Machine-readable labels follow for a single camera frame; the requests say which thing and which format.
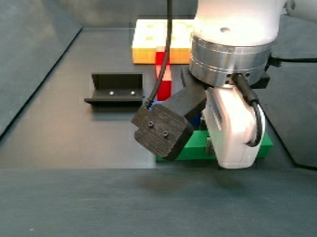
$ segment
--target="silver metal ring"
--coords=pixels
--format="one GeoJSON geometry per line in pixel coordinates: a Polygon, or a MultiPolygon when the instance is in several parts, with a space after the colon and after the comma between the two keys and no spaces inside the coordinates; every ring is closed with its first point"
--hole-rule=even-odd
{"type": "Polygon", "coordinates": [[[232,73],[242,73],[248,83],[255,83],[271,53],[271,45],[252,47],[218,45],[192,34],[190,63],[192,76],[210,86],[220,87],[231,83],[232,73]]]}

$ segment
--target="gray table surface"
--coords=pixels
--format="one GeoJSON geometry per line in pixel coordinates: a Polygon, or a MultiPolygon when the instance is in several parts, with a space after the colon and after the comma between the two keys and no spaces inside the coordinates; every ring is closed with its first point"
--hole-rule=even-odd
{"type": "MultiPolygon", "coordinates": [[[[92,110],[92,72],[141,72],[129,29],[84,29],[0,141],[2,236],[315,236],[317,173],[275,147],[246,170],[156,165],[132,112],[92,110]]],[[[175,84],[179,67],[173,67],[175,84]]]]}

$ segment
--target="black bracket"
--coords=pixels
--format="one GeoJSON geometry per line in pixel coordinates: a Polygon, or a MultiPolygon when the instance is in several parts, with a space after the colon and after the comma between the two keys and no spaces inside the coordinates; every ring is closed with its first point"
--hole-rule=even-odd
{"type": "Polygon", "coordinates": [[[84,101],[92,106],[140,106],[141,74],[92,74],[93,94],[84,101]]]}

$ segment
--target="toy building block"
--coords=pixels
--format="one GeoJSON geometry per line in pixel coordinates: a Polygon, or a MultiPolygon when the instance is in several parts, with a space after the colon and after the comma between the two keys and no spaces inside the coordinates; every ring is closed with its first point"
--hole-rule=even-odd
{"type": "MultiPolygon", "coordinates": [[[[155,73],[156,80],[159,79],[159,72],[161,68],[161,62],[164,57],[164,47],[159,47],[155,55],[155,73]]],[[[159,101],[164,101],[171,97],[172,92],[172,74],[171,74],[171,66],[169,66],[169,58],[167,60],[167,65],[163,73],[163,79],[160,82],[160,86],[157,88],[156,99],[159,101]]]]}
{"type": "MultiPolygon", "coordinates": [[[[176,160],[203,160],[215,159],[215,155],[206,155],[206,141],[208,137],[208,131],[194,131],[192,136],[184,145],[184,148],[176,158],[176,160]]],[[[272,141],[268,135],[264,133],[262,138],[260,147],[258,150],[256,158],[264,158],[272,148],[272,141]]]]}
{"type": "MultiPolygon", "coordinates": [[[[137,19],[132,42],[135,64],[155,64],[157,47],[165,44],[165,19],[137,19]]],[[[171,64],[188,64],[191,54],[192,19],[173,19],[171,64]]]]}

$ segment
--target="black cable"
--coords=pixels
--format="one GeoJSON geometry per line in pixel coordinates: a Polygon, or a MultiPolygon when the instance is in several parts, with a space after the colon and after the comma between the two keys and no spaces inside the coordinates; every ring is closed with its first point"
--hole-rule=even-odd
{"type": "Polygon", "coordinates": [[[255,114],[255,119],[256,119],[256,136],[255,136],[255,140],[250,141],[246,145],[250,147],[255,147],[259,144],[260,137],[262,137],[262,120],[260,120],[260,113],[258,109],[258,103],[255,101],[251,103],[251,107],[254,108],[254,114],[255,114]]]}
{"type": "Polygon", "coordinates": [[[267,60],[267,68],[270,66],[274,67],[280,67],[280,63],[286,62],[286,63],[317,63],[317,58],[279,58],[279,57],[268,57],[267,60]]]}
{"type": "Polygon", "coordinates": [[[242,93],[242,99],[244,103],[254,108],[254,114],[256,120],[256,136],[254,141],[246,143],[247,146],[254,147],[259,144],[262,137],[262,121],[258,109],[258,96],[252,91],[252,89],[250,88],[247,80],[240,73],[232,75],[232,82],[242,93]]]}
{"type": "Polygon", "coordinates": [[[145,103],[144,103],[147,109],[153,104],[155,95],[157,93],[159,86],[160,86],[160,83],[163,80],[163,74],[164,74],[165,65],[167,65],[167,61],[168,61],[168,57],[169,57],[169,48],[171,48],[171,41],[172,41],[172,26],[173,26],[172,24],[173,24],[172,0],[167,0],[167,33],[165,33],[164,55],[163,55],[163,62],[161,62],[161,66],[160,66],[160,71],[159,71],[155,87],[153,87],[152,93],[149,94],[149,96],[145,100],[145,103]]]}

